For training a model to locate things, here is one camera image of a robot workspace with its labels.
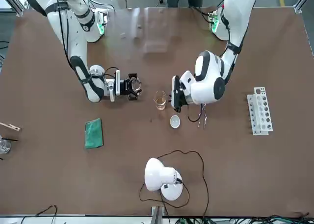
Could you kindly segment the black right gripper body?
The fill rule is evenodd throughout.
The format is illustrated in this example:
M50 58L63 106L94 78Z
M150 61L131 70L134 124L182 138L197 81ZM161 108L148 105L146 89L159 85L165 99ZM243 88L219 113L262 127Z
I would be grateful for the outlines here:
M120 95L128 96L130 94L129 82L129 79L120 80Z

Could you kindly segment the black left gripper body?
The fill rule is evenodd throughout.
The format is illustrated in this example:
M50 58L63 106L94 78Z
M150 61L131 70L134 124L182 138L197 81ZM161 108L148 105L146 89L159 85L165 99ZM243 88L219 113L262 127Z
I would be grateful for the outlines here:
M181 108L184 105L188 105L185 99L185 95L182 89L174 90L174 110L181 112Z

